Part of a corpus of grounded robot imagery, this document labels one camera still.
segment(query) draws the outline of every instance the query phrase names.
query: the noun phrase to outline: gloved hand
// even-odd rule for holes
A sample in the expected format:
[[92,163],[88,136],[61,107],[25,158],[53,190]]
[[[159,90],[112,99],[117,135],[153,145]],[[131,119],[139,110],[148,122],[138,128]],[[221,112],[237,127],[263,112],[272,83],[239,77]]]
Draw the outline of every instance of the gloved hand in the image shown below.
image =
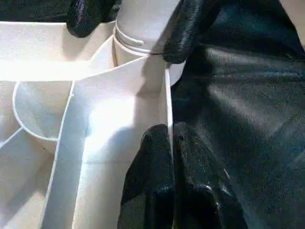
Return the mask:
[[[67,27],[78,37],[88,36],[101,22],[110,21],[121,1],[73,0]],[[182,63],[196,46],[199,32],[209,28],[220,10],[220,0],[182,0],[163,57],[167,62]]]

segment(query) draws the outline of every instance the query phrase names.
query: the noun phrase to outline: black leather surface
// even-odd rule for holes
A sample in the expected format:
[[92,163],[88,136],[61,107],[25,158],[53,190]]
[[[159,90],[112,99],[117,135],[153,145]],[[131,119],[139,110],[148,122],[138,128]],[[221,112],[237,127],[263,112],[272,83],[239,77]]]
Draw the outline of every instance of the black leather surface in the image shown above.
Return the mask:
[[174,126],[177,229],[246,229],[224,166],[185,123]]
[[249,228],[303,228],[304,52],[285,15],[251,7],[227,5],[202,34],[172,88],[174,121],[225,166]]

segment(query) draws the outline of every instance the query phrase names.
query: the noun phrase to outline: white plastic insert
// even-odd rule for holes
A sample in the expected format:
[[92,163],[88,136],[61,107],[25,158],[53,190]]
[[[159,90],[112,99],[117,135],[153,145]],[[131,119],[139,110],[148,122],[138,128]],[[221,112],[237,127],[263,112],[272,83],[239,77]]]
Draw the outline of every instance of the white plastic insert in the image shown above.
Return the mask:
[[143,133],[172,134],[171,70],[113,26],[0,23],[0,228],[116,228]]

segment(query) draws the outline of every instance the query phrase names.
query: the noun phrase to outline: black fabric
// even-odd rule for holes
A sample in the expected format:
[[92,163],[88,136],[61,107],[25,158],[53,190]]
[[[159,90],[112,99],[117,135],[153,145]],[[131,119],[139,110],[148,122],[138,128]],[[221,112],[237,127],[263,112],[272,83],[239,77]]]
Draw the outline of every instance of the black fabric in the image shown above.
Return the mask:
[[200,41],[268,54],[303,53],[278,0],[183,0],[164,59],[182,63]]
[[165,125],[148,129],[125,178],[119,229],[171,229],[174,179]]
[[172,88],[174,122],[194,129],[224,165],[254,229],[305,224],[305,59],[283,49],[202,43]]
[[174,126],[178,229],[246,229],[243,210],[224,167],[185,123]]
[[0,21],[69,21],[70,30],[81,37],[89,35],[97,23],[115,20],[121,1],[6,0],[0,3]]

